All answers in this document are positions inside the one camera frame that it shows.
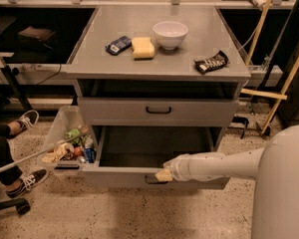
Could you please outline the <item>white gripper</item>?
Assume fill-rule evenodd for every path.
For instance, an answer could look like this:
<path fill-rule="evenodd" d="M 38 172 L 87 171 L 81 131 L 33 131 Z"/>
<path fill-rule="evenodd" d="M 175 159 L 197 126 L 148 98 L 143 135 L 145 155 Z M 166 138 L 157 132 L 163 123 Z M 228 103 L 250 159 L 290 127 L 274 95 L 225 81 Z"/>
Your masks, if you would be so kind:
<path fill-rule="evenodd" d="M 163 164 L 164 169 L 155 174 L 159 182 L 170 182 L 173 179 L 177 181 L 189 181 L 188 165 L 190 161 L 189 154 L 181 154 Z"/>

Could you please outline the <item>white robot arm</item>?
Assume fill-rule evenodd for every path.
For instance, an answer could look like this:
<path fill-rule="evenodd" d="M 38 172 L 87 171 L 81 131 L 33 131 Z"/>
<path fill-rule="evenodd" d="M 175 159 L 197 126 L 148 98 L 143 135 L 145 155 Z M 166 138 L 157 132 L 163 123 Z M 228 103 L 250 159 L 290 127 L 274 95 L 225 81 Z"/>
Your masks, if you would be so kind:
<path fill-rule="evenodd" d="M 253 179 L 251 239 L 299 239 L 299 125 L 255 150 L 181 154 L 165 162 L 155 177 L 162 182 Z"/>

